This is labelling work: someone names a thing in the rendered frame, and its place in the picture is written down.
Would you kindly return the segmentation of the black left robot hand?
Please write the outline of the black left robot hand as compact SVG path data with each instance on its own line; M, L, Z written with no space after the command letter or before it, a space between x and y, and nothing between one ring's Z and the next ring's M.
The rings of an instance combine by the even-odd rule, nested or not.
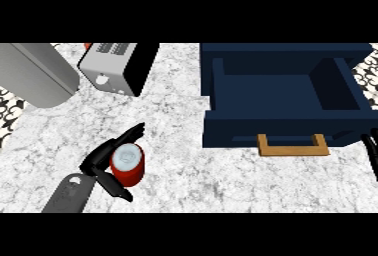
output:
M96 178L101 188L106 190L112 197L122 198L128 202L132 201L132 195L121 185L115 176L106 172L109 168L110 156L116 148L125 143L134 143L143 136L144 123L138 123L131 127L118 138L109 139L103 142L87 155L79 165L81 172Z

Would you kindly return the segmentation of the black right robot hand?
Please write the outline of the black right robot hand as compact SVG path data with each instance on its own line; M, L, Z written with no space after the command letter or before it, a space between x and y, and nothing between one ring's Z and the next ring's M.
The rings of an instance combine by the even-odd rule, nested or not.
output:
M378 181L378 128L370 129L370 134L363 134L360 136L363 145L366 147L369 162Z

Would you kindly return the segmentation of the red can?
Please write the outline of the red can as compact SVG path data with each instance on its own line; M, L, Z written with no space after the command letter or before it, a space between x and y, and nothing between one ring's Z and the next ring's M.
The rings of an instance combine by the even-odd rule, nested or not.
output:
M134 186L144 175L144 153L137 144L122 144L110 156L110 170L124 187Z

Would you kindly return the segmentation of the navy blue drawer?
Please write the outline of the navy blue drawer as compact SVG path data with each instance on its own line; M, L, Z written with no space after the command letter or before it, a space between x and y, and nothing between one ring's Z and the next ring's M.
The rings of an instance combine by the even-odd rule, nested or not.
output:
M318 62L305 74L228 75L223 60L212 60L211 109L205 111L202 145L254 147L256 136L274 146L311 144L324 136L342 147L378 128L378 111L341 58Z

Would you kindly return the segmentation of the silver toaster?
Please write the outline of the silver toaster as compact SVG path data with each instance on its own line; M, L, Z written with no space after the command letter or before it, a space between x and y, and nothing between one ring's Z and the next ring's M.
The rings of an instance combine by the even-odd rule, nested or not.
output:
M93 43L76 67L94 88L137 97L158 49L158 43Z

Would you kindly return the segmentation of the grey rounded appliance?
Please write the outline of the grey rounded appliance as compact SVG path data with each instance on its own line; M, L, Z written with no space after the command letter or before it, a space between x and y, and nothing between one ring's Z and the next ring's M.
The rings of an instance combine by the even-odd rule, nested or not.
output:
M38 108L75 94L79 75L48 43L0 43L0 86Z

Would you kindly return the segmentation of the navy blue cabinet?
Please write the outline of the navy blue cabinet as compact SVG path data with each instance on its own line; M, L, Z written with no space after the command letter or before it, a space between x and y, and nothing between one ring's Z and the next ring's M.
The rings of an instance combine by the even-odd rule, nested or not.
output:
M327 58L341 58L352 69L370 53L369 43L200 43L200 95L209 95L215 59L230 75L301 75Z

